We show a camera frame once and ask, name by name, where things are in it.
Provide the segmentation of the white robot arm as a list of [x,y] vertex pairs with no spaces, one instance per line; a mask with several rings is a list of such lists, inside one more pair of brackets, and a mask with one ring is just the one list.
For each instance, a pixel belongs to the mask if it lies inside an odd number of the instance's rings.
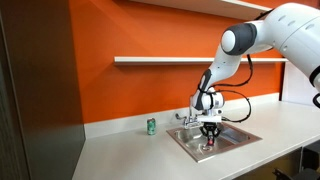
[[200,111],[223,106],[223,96],[214,88],[237,71],[241,58],[277,50],[294,64],[320,91],[320,10],[286,3],[253,20],[228,27],[211,66],[203,73],[192,106]]

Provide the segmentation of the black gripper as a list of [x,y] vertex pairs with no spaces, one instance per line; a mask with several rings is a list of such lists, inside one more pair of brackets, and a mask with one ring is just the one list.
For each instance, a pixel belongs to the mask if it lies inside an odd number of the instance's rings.
[[211,123],[211,122],[205,122],[200,127],[200,131],[206,137],[207,144],[209,144],[209,141],[210,141],[209,136],[212,136],[212,145],[215,144],[216,137],[218,137],[221,132],[221,130],[218,128],[217,124]]

